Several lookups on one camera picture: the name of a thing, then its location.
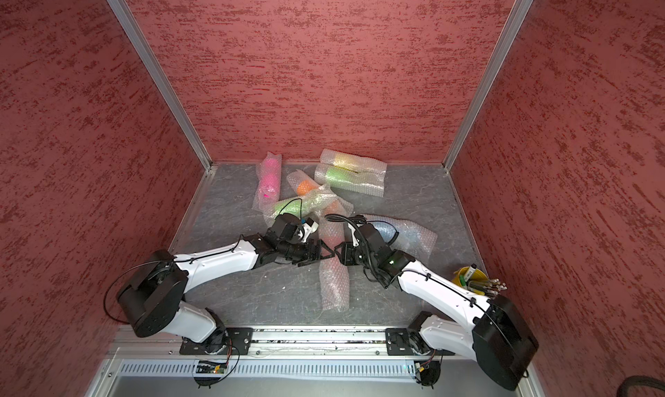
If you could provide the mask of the clear bubble wrap sheet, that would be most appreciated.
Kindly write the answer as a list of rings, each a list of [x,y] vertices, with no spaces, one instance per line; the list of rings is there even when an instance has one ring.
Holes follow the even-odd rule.
[[[340,201],[334,201],[321,212],[320,240],[331,250],[345,241],[344,225],[330,222],[325,216],[331,213],[345,215]],[[336,255],[320,262],[320,294],[322,309],[346,311],[349,309],[349,272]]]

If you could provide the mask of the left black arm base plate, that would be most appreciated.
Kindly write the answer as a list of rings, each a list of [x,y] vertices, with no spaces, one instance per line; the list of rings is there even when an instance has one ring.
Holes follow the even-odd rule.
[[[252,328],[216,329],[202,343],[195,343],[189,338],[183,338],[179,353],[180,355],[203,355],[207,357],[218,357],[230,352],[247,355],[253,334],[254,330]]]

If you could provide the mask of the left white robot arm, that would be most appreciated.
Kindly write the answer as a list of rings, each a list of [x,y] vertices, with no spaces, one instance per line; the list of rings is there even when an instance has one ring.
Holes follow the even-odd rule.
[[[319,239],[308,237],[293,243],[273,231],[240,236],[230,246],[200,253],[172,255],[160,250],[122,274],[127,281],[119,288],[116,301],[139,338],[168,333],[220,348],[228,342],[223,322],[214,312],[187,303],[189,291],[278,261],[304,266],[334,256],[334,250]]]

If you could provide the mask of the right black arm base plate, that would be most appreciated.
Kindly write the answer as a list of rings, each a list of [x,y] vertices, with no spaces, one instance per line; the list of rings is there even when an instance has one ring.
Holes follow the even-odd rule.
[[[452,356],[448,350],[435,350],[413,329],[387,328],[384,331],[387,354],[391,356]]]

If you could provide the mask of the pink glass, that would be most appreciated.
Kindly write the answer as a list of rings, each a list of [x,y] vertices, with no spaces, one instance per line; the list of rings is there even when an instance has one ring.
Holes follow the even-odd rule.
[[[264,160],[257,165],[258,185],[252,209],[264,211],[281,197],[282,156],[268,152]]]

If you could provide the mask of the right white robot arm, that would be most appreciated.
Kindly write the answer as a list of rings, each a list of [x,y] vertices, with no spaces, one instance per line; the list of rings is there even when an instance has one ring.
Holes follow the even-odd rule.
[[[477,362],[497,385],[514,391],[528,376],[539,342],[508,298],[487,297],[441,277],[408,253],[392,249],[370,222],[341,217],[351,241],[336,246],[342,265],[361,265],[384,289],[391,286],[422,299],[448,318],[435,315],[416,323],[432,350],[445,350]]]

